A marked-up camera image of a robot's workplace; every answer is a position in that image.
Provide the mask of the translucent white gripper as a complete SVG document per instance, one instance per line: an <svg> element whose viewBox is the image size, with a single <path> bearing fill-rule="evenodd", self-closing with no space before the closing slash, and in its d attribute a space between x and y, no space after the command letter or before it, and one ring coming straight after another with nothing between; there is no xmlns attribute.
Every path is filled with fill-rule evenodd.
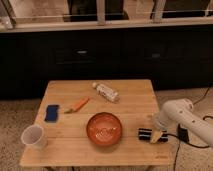
<svg viewBox="0 0 213 171"><path fill-rule="evenodd" d="M151 132L150 142L152 144L156 143L161 138L163 135L162 131L168 130L169 125L171 124L171 119L164 112L158 112L153 116L153 124L158 130L153 130Z"/></svg>

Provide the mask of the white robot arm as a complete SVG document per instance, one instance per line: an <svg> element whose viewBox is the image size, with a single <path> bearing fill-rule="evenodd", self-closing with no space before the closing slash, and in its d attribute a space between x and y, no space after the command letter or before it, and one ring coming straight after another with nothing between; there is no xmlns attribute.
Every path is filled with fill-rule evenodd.
<svg viewBox="0 0 213 171"><path fill-rule="evenodd" d="M156 143L172 122L182 124L213 148L213 125L202 120L194 113L194 105L189 99L176 99L165 102L153 115L154 129L151 143Z"/></svg>

